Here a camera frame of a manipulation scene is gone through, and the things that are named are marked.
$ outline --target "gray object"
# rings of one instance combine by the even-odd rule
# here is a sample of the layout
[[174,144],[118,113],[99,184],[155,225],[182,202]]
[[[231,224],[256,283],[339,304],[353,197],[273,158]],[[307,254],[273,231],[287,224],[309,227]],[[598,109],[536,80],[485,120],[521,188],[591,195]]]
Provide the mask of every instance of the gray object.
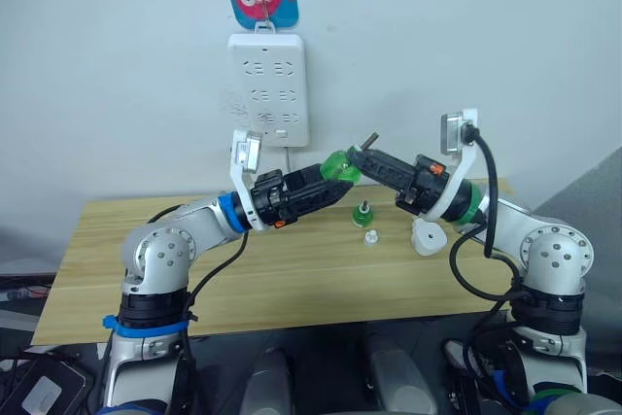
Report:
[[249,379],[240,415],[292,415],[290,372],[283,352],[261,356]]
[[385,410],[436,415],[438,408],[423,374],[392,340],[371,335],[367,353],[374,390]]
[[569,394],[551,403],[544,415],[622,415],[622,405],[593,394]]

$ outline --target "green ring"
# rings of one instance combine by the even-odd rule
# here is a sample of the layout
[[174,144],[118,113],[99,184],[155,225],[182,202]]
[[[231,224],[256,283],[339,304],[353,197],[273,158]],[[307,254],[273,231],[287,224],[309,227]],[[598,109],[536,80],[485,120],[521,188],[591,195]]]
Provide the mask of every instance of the green ring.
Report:
[[463,225],[468,224],[475,216],[479,203],[482,200],[482,193],[479,187],[473,183],[470,183],[470,203],[466,212],[456,221],[456,224]]

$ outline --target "wire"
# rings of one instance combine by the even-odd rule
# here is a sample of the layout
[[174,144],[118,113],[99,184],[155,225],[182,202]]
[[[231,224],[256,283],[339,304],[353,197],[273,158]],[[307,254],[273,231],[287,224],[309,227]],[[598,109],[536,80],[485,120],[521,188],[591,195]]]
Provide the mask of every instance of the wire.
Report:
[[75,359],[73,357],[68,357],[66,355],[58,355],[58,354],[37,354],[35,352],[19,352],[15,355],[0,355],[0,360],[13,360],[18,362],[20,360],[41,360],[41,359],[50,359],[56,360],[59,362],[72,362]]
[[496,302],[493,307],[486,312],[484,316],[482,316],[475,325],[471,328],[470,332],[475,332],[481,327],[483,327],[486,323],[493,319],[493,317],[501,310],[501,308],[505,305],[504,301]]
[[86,395],[86,408],[87,408],[88,413],[95,413],[99,409],[99,404],[101,401],[101,389],[102,389],[102,384],[104,382],[104,374],[106,373],[106,370],[108,369],[108,363],[110,361],[110,353],[113,347],[114,333],[115,332],[113,330],[110,331],[108,342],[106,342],[106,349],[104,350],[104,355],[101,359],[101,366],[99,367],[99,370],[97,371],[97,374],[95,375],[95,382],[93,383],[93,386],[90,389],[90,392]]
[[16,383],[16,374],[17,374],[17,359],[13,360],[13,364],[11,365],[11,377],[9,379],[9,384],[5,386],[4,395],[2,397],[2,403],[4,403],[7,398],[11,396],[13,392],[13,385]]
[[83,412],[85,412],[86,415],[92,415],[90,412],[90,409],[88,408],[88,398],[85,398],[85,401],[82,404],[83,407]]
[[173,211],[175,211],[177,208],[179,208],[181,206],[181,204],[176,204],[175,206],[169,206],[168,208],[160,211],[159,213],[157,213],[155,216],[153,216],[151,219],[149,219],[147,221],[147,224],[153,224],[155,221],[157,221],[159,218],[163,218],[164,216],[166,216],[169,213],[172,213]]
[[[486,389],[491,395],[495,396],[495,398],[497,399],[497,401],[503,405],[503,407],[505,409],[507,409],[511,414],[519,414],[520,413],[520,409],[518,409],[517,407],[513,406],[497,389],[497,386],[495,385],[495,381],[493,380],[493,378],[490,376],[490,374],[488,374],[488,372],[486,371],[486,368],[484,368],[484,364],[477,352],[477,349],[475,347],[475,342],[477,340],[477,338],[479,336],[481,336],[482,334],[488,333],[488,332],[495,332],[498,330],[505,330],[505,329],[512,329],[512,328],[517,328],[521,326],[521,324],[519,322],[511,322],[511,323],[501,323],[500,325],[493,325],[490,327],[487,327],[485,329],[481,329],[478,332],[472,332],[471,335],[469,336],[469,338],[467,339],[467,341],[464,343],[463,345],[463,360],[465,361],[465,367],[466,367],[466,371],[468,372],[468,374],[471,376],[471,378],[473,378],[475,381],[479,382],[479,384]],[[475,361],[477,363],[479,372],[482,374],[482,376],[480,376],[479,374],[477,374],[477,372],[475,371],[475,369],[473,368],[473,365],[470,362],[470,357],[469,357],[469,350],[473,349],[473,356],[475,357]]]
[[[237,252],[235,252],[231,258],[227,259],[226,261],[223,261],[221,264],[219,264],[214,269],[212,269],[210,272],[208,272],[203,277],[203,279],[200,280],[200,282],[192,290],[188,299],[186,300],[186,304],[184,305],[184,311],[183,311],[182,316],[187,317],[188,320],[193,318],[193,316],[190,313],[190,307],[194,305],[194,301],[196,300],[196,297],[198,296],[198,294],[205,287],[205,285],[214,278],[214,276],[216,276],[219,272],[221,272],[223,269],[231,265],[234,261],[236,261],[238,258],[242,256],[242,254],[244,253],[244,250],[246,249],[246,244],[248,243],[248,239],[249,239],[249,232],[245,232],[244,236],[242,237],[242,244],[240,245],[240,248],[237,250]],[[209,413],[207,409],[208,403],[205,397],[205,392],[202,391],[202,388],[199,387],[199,378],[196,375],[196,361],[194,360],[194,356],[192,355],[192,348],[190,346],[190,338],[188,336],[188,329],[184,329],[184,331],[182,332],[182,344],[183,344],[184,353],[186,354],[186,360],[189,363],[190,378],[192,379],[192,382],[194,383],[194,391],[196,392],[196,395],[197,395],[200,413],[207,414]]]
[[[454,245],[451,247],[451,251],[449,252],[449,267],[451,268],[451,272],[454,274],[454,277],[460,283],[460,285],[463,286],[465,289],[467,289],[469,292],[471,292],[474,295],[479,296],[480,298],[484,298],[485,300],[508,301],[508,300],[513,300],[515,298],[519,298],[521,296],[529,295],[529,293],[526,291],[514,291],[513,287],[512,289],[510,289],[510,291],[506,292],[503,295],[489,294],[487,292],[480,291],[479,289],[474,287],[461,274],[460,269],[458,269],[458,258],[457,258],[460,247],[462,247],[465,244],[465,242],[473,238],[478,233],[484,231],[485,229],[486,229],[485,224],[480,225],[479,227],[476,227],[471,232],[466,233],[465,235],[460,237],[458,240],[456,240],[456,243],[454,243]],[[510,266],[510,269],[512,271],[512,284],[517,284],[518,281],[520,281],[518,268],[514,264],[511,264],[511,261],[509,259],[501,255],[498,255],[498,256],[495,255],[494,259],[500,259],[505,264]]]
[[46,287],[51,289],[52,286],[48,281],[39,282],[38,278],[28,278],[27,276],[16,276],[16,277],[2,277],[0,276],[0,289],[7,289],[9,287],[14,289],[26,288],[26,287]]
[[490,258],[493,254],[495,245],[495,233],[497,231],[497,208],[499,204],[499,181],[497,180],[497,166],[493,158],[493,152],[486,141],[479,134],[479,130],[471,132],[474,141],[486,160],[486,170],[488,171],[488,229],[486,230],[486,242],[484,243],[484,256]]
[[290,148],[287,146],[284,148],[285,150],[285,167],[288,170],[288,174],[292,172],[292,154],[290,153]]

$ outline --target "power socket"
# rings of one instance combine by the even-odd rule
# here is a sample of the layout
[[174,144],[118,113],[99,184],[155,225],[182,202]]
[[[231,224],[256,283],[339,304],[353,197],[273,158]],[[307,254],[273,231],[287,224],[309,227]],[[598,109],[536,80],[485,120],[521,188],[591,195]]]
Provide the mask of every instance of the power socket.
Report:
[[304,44],[295,34],[232,34],[228,42],[231,72],[238,79],[251,129],[264,145],[309,144]]

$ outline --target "black cable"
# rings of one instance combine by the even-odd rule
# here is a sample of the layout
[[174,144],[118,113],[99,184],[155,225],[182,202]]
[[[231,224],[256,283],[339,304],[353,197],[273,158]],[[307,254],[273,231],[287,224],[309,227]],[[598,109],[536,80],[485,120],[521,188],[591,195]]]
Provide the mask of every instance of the black cable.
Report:
[[160,211],[159,213],[157,213],[155,216],[153,216],[151,219],[149,219],[147,221],[147,224],[152,224],[155,221],[157,221],[159,218],[162,218],[164,216],[166,216],[169,213],[172,213],[173,211],[175,211],[177,208],[179,208],[181,206],[181,204],[176,204],[175,206],[169,206],[168,208]]
[[[488,374],[488,372],[486,371],[486,368],[484,367],[483,362],[481,361],[481,358],[477,352],[476,349],[476,340],[479,336],[481,336],[482,334],[488,333],[488,332],[495,332],[498,330],[505,330],[505,329],[512,329],[512,328],[517,328],[521,326],[520,323],[514,321],[511,323],[501,323],[499,325],[492,325],[489,326],[485,329],[481,329],[477,332],[472,332],[471,335],[469,336],[469,338],[466,340],[466,342],[463,345],[463,360],[465,361],[465,367],[466,367],[466,371],[468,372],[468,374],[470,375],[471,378],[473,378],[475,381],[477,381],[484,389],[486,389],[492,396],[495,397],[495,399],[501,404],[503,405],[503,407],[508,410],[511,414],[520,414],[520,409],[513,406],[497,389],[497,386],[495,385],[495,381],[493,380],[492,376],[490,374]],[[469,350],[473,349],[473,356],[475,358],[475,362],[477,363],[479,372],[481,373],[482,376],[480,376],[479,374],[477,374],[477,372],[475,371],[475,369],[473,368],[473,365],[470,362],[470,358],[469,358]]]
[[13,392],[13,386],[16,383],[16,374],[17,374],[17,359],[14,359],[13,364],[11,365],[11,376],[9,378],[9,383],[5,387],[4,394],[2,396],[2,402],[0,403],[0,405],[2,405],[7,400],[7,398],[11,396],[11,393]]
[[88,398],[85,398],[85,401],[82,404],[83,406],[83,412],[85,412],[86,415],[92,415],[90,412],[90,409],[88,408]]
[[[451,272],[454,274],[454,277],[460,283],[460,285],[463,286],[465,289],[467,289],[469,292],[471,292],[474,295],[479,296],[480,298],[484,298],[485,300],[490,300],[490,301],[508,301],[508,300],[513,300],[515,298],[519,298],[519,297],[524,296],[524,295],[529,295],[529,293],[526,292],[526,291],[516,291],[515,292],[513,290],[510,290],[510,291],[508,291],[507,293],[505,293],[503,295],[488,294],[487,292],[480,291],[476,287],[472,286],[467,281],[467,279],[465,279],[463,277],[463,275],[461,274],[460,269],[458,269],[458,258],[457,258],[458,251],[460,250],[460,247],[462,247],[465,244],[465,242],[467,242],[469,239],[473,238],[475,235],[477,235],[478,233],[484,231],[485,229],[486,229],[486,225],[480,225],[479,227],[476,227],[471,232],[466,233],[465,235],[460,237],[458,240],[456,240],[454,245],[451,247],[451,251],[449,252],[449,267],[451,268]],[[505,264],[508,264],[508,262],[505,261],[506,258],[505,257],[502,257],[502,258],[503,259],[501,259],[501,260]],[[518,268],[516,266],[514,266],[514,267],[510,266],[510,268],[512,270],[512,275],[513,275],[512,282],[515,284],[518,280],[520,280],[520,277],[518,275]]]
[[106,342],[106,349],[104,350],[104,355],[101,359],[101,366],[99,367],[99,370],[95,375],[95,381],[92,388],[90,389],[90,392],[86,395],[86,405],[90,403],[90,409],[87,409],[88,413],[95,413],[97,412],[97,410],[99,410],[99,404],[101,403],[101,390],[104,382],[104,374],[106,374],[106,370],[108,369],[108,362],[110,361],[110,353],[113,347],[114,333],[115,332],[113,330],[110,332],[108,342]]
[[481,327],[483,327],[486,323],[493,319],[493,317],[501,310],[501,307],[505,305],[505,301],[496,302],[493,307],[486,312],[484,316],[482,316],[477,323],[471,328],[471,332],[475,332]]
[[[248,239],[249,239],[249,232],[245,232],[244,236],[242,237],[242,244],[240,245],[240,248],[237,250],[237,252],[235,252],[235,254],[233,254],[231,258],[227,259],[226,261],[223,261],[221,264],[219,264],[214,269],[212,269],[210,272],[208,272],[203,277],[203,279],[200,280],[200,282],[192,290],[188,299],[186,300],[186,304],[184,305],[184,311],[183,311],[182,316],[187,317],[188,320],[193,318],[193,316],[190,313],[190,307],[194,305],[194,301],[196,300],[196,297],[198,296],[199,292],[201,292],[201,289],[203,289],[203,287],[205,287],[205,285],[210,280],[212,280],[214,276],[216,276],[219,272],[221,272],[223,269],[225,269],[227,266],[229,266],[230,264],[232,264],[234,261],[236,261],[238,258],[242,256],[242,253],[244,253],[244,250],[246,249],[246,244],[248,243]],[[192,355],[192,348],[190,346],[190,338],[188,336],[188,329],[184,329],[184,331],[182,332],[182,344],[183,344],[184,353],[186,355],[186,360],[188,361],[188,364],[189,364],[190,378],[192,379],[192,382],[194,384],[194,391],[196,392],[196,395],[197,395],[200,413],[207,414],[209,413],[207,398],[205,397],[205,392],[199,386],[199,379],[196,375],[196,361],[194,359],[194,356]]]
[[58,354],[37,354],[35,352],[19,352],[15,355],[0,355],[0,360],[13,360],[17,362],[19,360],[41,360],[41,359],[51,359],[56,360],[58,362],[73,362],[75,359],[73,357],[68,357],[66,355],[58,355]]
[[497,208],[499,204],[499,182],[497,180],[497,166],[493,158],[493,152],[486,141],[479,134],[479,128],[471,124],[465,125],[463,135],[466,143],[475,142],[486,160],[486,170],[488,172],[488,229],[486,230],[486,241],[484,243],[484,256],[490,258],[495,245],[495,232],[497,231]]

